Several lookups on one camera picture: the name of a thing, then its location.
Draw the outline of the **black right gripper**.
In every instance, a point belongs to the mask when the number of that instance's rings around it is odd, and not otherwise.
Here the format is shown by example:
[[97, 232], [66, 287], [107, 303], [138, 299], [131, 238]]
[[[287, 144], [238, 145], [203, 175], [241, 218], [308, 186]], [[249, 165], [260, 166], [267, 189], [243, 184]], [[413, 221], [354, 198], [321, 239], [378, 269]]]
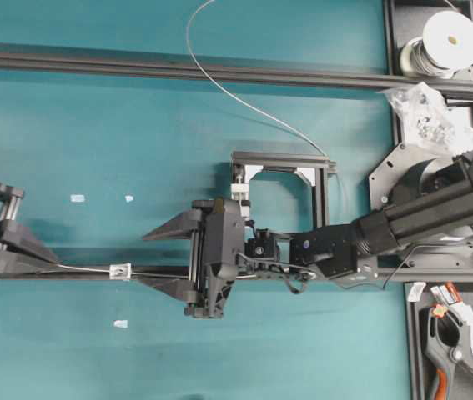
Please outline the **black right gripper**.
[[142, 239], [187, 239], [194, 233], [197, 249], [192, 261], [196, 265], [190, 268], [195, 273], [194, 283], [166, 277], [139, 277], [138, 281], [187, 303], [186, 316], [217, 319], [224, 315], [224, 306], [239, 275], [238, 257], [244, 252], [245, 219], [239, 203], [224, 197], [195, 200], [192, 208], [156, 227]]

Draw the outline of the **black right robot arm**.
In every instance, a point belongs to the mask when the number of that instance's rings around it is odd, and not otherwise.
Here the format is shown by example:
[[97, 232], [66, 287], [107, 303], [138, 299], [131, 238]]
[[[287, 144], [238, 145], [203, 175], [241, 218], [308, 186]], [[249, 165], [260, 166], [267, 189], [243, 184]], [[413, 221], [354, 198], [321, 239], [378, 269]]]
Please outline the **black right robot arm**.
[[473, 151], [432, 174], [412, 166], [391, 193], [393, 202], [352, 222], [308, 232], [245, 230], [238, 201], [196, 201], [146, 235], [187, 239], [189, 271], [184, 276], [142, 275], [139, 281], [185, 305], [193, 318], [221, 318], [234, 283], [241, 278], [283, 280], [293, 293], [312, 279], [339, 280], [360, 272], [379, 256], [414, 250], [425, 240], [473, 226]]

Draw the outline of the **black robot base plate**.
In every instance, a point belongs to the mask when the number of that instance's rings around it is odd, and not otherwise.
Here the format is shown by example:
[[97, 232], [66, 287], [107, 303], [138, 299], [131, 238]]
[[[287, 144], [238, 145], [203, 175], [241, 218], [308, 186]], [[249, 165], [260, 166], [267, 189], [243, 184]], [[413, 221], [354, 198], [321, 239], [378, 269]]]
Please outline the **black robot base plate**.
[[396, 147], [369, 175], [365, 251], [407, 268], [473, 268], [473, 151]]

